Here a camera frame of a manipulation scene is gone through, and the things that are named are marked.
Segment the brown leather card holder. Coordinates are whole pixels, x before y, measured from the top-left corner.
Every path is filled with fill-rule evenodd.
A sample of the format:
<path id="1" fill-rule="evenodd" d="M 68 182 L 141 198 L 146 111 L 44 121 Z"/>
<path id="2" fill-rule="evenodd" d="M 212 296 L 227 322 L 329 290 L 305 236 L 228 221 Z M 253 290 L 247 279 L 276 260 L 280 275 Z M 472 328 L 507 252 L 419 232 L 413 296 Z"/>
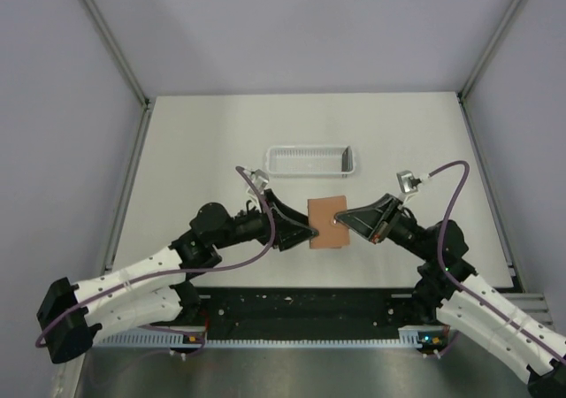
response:
<path id="1" fill-rule="evenodd" d="M 309 199 L 307 209 L 309 226 L 318 231 L 310 240 L 311 249 L 341 249 L 350 244 L 348 228 L 335 219 L 347 209 L 346 196 Z"/>

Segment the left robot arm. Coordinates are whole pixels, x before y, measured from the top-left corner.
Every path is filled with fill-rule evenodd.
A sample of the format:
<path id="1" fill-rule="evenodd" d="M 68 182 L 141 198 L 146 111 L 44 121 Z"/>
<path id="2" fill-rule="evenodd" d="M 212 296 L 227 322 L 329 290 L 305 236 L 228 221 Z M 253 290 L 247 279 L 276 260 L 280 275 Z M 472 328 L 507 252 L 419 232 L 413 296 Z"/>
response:
<path id="1" fill-rule="evenodd" d="M 317 235 L 306 215 L 270 189 L 235 216 L 220 203 L 206 203 L 188 231 L 156 254 L 93 279 L 54 281 L 36 314 L 42 329 L 37 345 L 52 363 L 62 364 L 131 328 L 190 325 L 202 306 L 191 281 L 214 271 L 221 249 L 258 241 L 265 251 L 285 251 Z"/>

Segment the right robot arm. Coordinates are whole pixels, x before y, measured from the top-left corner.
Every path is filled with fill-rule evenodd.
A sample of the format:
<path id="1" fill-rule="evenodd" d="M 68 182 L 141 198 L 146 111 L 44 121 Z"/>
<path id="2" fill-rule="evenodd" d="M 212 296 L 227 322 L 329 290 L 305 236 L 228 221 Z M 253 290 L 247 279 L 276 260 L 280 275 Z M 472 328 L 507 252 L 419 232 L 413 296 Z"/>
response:
<path id="1" fill-rule="evenodd" d="M 476 342 L 507 365 L 530 396 L 565 395 L 564 336 L 505 298 L 464 260 L 469 248 L 456 222 L 423 228 L 392 195 L 334 218 L 367 241 L 388 239 L 423 260 L 411 294 L 419 321 L 447 325 Z"/>

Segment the white plastic basket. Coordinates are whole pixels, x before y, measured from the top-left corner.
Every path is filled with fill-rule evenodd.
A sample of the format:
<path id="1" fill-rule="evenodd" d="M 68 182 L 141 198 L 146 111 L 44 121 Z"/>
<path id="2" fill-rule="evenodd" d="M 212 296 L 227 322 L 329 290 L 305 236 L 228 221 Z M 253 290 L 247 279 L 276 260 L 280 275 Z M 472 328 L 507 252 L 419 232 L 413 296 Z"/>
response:
<path id="1" fill-rule="evenodd" d="M 270 176 L 280 178 L 343 178 L 341 153 L 346 147 L 328 144 L 271 146 L 265 153 L 264 168 Z M 349 175 L 356 171 L 356 153 L 352 147 L 351 156 Z"/>

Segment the left aluminium frame post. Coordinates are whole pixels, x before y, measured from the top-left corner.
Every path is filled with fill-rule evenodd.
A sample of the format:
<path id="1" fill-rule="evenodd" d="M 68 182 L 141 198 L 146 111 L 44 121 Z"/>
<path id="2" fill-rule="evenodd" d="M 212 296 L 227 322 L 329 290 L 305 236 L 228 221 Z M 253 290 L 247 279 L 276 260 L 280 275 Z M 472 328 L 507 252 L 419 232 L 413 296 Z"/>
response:
<path id="1" fill-rule="evenodd" d="M 78 1 L 86 11 L 93 28 L 98 34 L 113 64 L 133 94 L 135 100 L 142 108 L 147 108 L 150 105 L 150 99 L 143 91 L 141 83 L 136 78 L 134 70 L 127 61 L 124 52 L 120 48 L 119 42 L 115 38 L 114 33 L 111 31 L 111 28 L 99 9 L 96 0 Z"/>

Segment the aluminium frame post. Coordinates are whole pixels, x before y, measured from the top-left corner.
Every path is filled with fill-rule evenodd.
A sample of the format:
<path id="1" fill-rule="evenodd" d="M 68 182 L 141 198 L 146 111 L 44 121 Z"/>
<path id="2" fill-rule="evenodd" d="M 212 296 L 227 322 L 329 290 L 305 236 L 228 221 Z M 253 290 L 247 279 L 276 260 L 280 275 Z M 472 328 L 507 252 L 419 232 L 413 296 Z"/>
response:
<path id="1" fill-rule="evenodd" d="M 133 94 L 135 100 L 142 108 L 147 108 L 150 105 L 150 99 L 143 91 L 141 83 L 136 78 L 134 70 L 127 61 L 124 52 L 120 48 L 119 42 L 115 38 L 114 33 L 111 31 L 111 28 L 99 9 L 96 0 L 78 1 L 86 11 L 93 28 L 98 34 L 113 64 Z"/>
<path id="2" fill-rule="evenodd" d="M 478 85 L 478 82 L 490 65 L 504 43 L 509 30 L 513 27 L 521 11 L 529 0 L 510 0 L 504 13 L 496 24 L 495 29 L 489 35 L 486 45 L 483 47 L 479 57 L 474 63 L 470 74 L 466 78 L 461 89 L 457 92 L 460 104 L 464 104 Z"/>

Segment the right aluminium frame post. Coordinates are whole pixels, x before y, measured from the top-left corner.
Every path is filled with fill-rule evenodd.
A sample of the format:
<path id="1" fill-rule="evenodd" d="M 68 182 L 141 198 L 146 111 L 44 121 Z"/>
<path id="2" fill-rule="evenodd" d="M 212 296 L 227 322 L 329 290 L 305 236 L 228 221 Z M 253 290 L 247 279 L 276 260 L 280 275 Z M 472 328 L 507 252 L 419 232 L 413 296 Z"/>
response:
<path id="1" fill-rule="evenodd" d="M 513 27 L 521 11 L 529 0 L 510 0 L 504 13 L 496 24 L 495 29 L 489 35 L 486 45 L 483 47 L 479 57 L 474 63 L 470 74 L 466 78 L 461 89 L 457 92 L 460 104 L 464 104 L 478 85 L 478 82 L 490 65 L 504 43 L 509 30 Z"/>

